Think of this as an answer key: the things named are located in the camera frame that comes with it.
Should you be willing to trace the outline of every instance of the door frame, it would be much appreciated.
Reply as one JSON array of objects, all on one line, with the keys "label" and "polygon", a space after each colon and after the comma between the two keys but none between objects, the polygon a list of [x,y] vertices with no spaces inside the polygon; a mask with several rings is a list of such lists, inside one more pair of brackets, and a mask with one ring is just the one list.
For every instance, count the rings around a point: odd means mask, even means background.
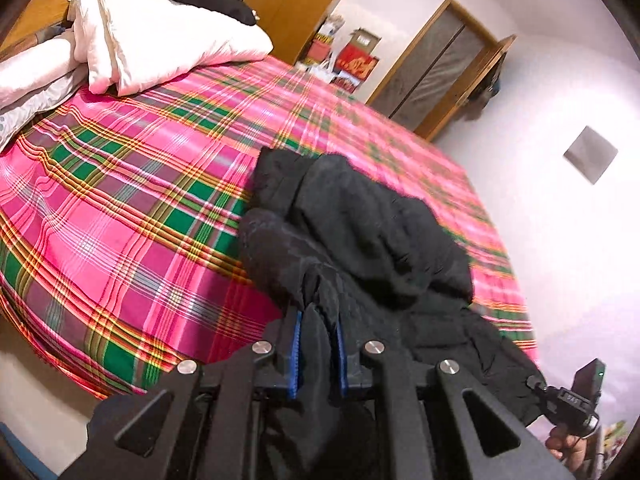
[{"label": "door frame", "polygon": [[512,34],[500,40],[496,45],[484,47],[465,71],[455,80],[444,97],[436,104],[414,133],[427,142],[431,142],[455,113],[463,107],[466,99],[490,70],[500,61],[502,55],[516,39]]},{"label": "door frame", "polygon": [[476,20],[468,10],[465,9],[462,5],[460,5],[456,0],[444,0],[442,5],[438,7],[438,10],[434,13],[433,16],[429,18],[429,21],[425,23],[424,27],[421,28],[420,32],[416,35],[414,40],[409,44],[409,46],[404,50],[402,56],[398,58],[398,60],[391,67],[391,70],[386,73],[385,78],[380,82],[376,90],[371,94],[369,99],[367,99],[367,104],[371,104],[373,100],[378,97],[380,92],[383,91],[385,86],[391,81],[391,78],[396,74],[396,71],[402,66],[404,60],[411,54],[413,49],[420,43],[420,40],[427,33],[427,31],[431,28],[431,25],[436,22],[436,20],[442,15],[442,13],[450,9],[457,14],[460,20],[465,24],[465,26],[473,29],[473,31],[484,40],[485,46],[495,46],[498,44],[498,40],[496,37],[490,33],[486,27]]}]

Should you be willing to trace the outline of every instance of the bed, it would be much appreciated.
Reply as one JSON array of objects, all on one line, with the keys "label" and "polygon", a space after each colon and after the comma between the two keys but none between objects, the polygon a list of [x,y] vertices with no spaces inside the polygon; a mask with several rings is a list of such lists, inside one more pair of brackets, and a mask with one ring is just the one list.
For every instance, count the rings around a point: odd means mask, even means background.
[{"label": "bed", "polygon": [[262,146],[341,153],[424,200],[470,255],[472,308],[537,358],[510,261],[462,168],[272,57],[123,98],[84,86],[25,127],[0,154],[0,310],[100,398],[255,341],[280,316],[236,242]]}]

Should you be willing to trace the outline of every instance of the red box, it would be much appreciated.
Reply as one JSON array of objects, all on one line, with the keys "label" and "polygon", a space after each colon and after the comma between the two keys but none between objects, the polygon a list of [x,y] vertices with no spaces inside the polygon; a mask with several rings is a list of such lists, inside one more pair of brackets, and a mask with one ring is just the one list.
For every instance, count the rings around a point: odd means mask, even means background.
[{"label": "red box", "polygon": [[338,54],[334,72],[344,70],[361,81],[366,81],[379,61],[379,58],[370,56],[350,43]]},{"label": "red box", "polygon": [[306,56],[316,63],[322,63],[329,55],[329,52],[331,52],[331,44],[323,43],[320,40],[313,40]]}]

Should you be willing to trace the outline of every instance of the metal screw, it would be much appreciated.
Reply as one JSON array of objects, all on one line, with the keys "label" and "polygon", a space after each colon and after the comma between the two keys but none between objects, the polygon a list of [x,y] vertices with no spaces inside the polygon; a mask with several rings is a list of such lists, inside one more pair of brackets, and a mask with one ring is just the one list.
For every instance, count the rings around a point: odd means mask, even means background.
[{"label": "metal screw", "polygon": [[271,352],[273,346],[268,341],[256,341],[252,346],[251,350],[253,350],[257,354],[268,354]]},{"label": "metal screw", "polygon": [[198,369],[196,361],[187,359],[178,363],[178,371],[183,375],[193,374]]},{"label": "metal screw", "polygon": [[440,363],[440,370],[446,374],[453,375],[460,371],[460,365],[453,359],[444,359],[444,361]]},{"label": "metal screw", "polygon": [[380,341],[367,341],[364,343],[364,349],[370,354],[382,354],[385,351],[385,346]]},{"label": "metal screw", "polygon": [[598,427],[598,423],[599,423],[598,418],[596,416],[591,415],[585,427],[587,428],[587,430],[593,433],[593,431],[595,431],[596,428]]}]

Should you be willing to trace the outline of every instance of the light switch plate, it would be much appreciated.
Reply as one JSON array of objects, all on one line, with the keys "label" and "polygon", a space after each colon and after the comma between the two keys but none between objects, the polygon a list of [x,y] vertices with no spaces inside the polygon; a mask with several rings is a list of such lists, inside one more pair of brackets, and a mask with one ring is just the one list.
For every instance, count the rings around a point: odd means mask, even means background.
[{"label": "light switch plate", "polygon": [[573,164],[589,182],[595,184],[617,154],[618,150],[615,146],[587,126],[564,152],[564,158]]}]

